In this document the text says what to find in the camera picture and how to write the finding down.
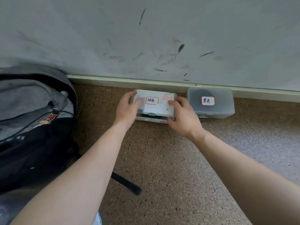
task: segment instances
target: sticker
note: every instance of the sticker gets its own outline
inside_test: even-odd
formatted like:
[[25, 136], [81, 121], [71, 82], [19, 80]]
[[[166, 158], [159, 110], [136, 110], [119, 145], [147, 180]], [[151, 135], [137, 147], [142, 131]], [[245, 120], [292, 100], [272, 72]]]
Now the sticker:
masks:
[[146, 104], [151, 104], [151, 105], [156, 105], [158, 104], [158, 102], [159, 102], [158, 97], [150, 97], [150, 96], [146, 97], [146, 101], [145, 101]]
[[203, 106], [213, 106], [215, 104], [215, 98], [209, 96], [202, 96], [201, 103]]
[[40, 121], [40, 123], [37, 126], [35, 126], [33, 128], [36, 128], [38, 126], [41, 126], [41, 125], [51, 122], [53, 119], [55, 119], [56, 116], [58, 116], [58, 115], [50, 115], [50, 116], [44, 118], [42, 121]]

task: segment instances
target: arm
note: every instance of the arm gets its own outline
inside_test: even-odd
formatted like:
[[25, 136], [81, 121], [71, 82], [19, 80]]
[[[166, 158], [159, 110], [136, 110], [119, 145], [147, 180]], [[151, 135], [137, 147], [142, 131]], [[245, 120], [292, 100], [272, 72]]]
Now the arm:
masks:
[[141, 100], [129, 105], [136, 92], [120, 100], [116, 119], [71, 167], [38, 193], [11, 223], [23, 225], [92, 224], [110, 180], [125, 133]]
[[191, 140], [253, 224], [300, 224], [300, 187], [204, 130], [183, 97], [168, 124]]

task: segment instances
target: transparent plastic box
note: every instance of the transparent plastic box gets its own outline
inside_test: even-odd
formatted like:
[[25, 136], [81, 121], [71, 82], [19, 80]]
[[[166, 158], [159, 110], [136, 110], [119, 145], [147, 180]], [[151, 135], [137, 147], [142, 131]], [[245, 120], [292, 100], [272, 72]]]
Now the transparent plastic box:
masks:
[[190, 87], [187, 99], [200, 118], [225, 118], [235, 113], [231, 89]]

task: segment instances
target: hand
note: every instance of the hand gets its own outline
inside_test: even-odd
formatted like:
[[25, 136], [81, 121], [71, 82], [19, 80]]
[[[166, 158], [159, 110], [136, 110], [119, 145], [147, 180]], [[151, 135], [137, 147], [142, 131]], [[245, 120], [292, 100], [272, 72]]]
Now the hand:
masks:
[[121, 98], [118, 104], [115, 121], [113, 125], [121, 123], [125, 126], [126, 130], [128, 130], [131, 127], [131, 125], [133, 124], [137, 116], [137, 109], [140, 106], [140, 104], [143, 102], [142, 99], [137, 99], [132, 104], [129, 104], [131, 98], [136, 94], [137, 91], [131, 91], [123, 95], [123, 97]]
[[169, 100], [168, 103], [174, 106], [176, 113], [175, 121], [168, 117], [168, 125], [179, 135], [192, 140], [195, 134], [206, 132], [202, 128], [197, 114], [186, 98], [177, 97], [175, 101]]

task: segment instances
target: backpack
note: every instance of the backpack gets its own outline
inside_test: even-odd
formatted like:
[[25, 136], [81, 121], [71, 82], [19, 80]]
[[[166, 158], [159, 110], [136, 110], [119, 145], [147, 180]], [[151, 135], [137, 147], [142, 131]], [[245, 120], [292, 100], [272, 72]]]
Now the backpack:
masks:
[[78, 155], [77, 96], [61, 70], [21, 64], [0, 73], [0, 193], [53, 177]]

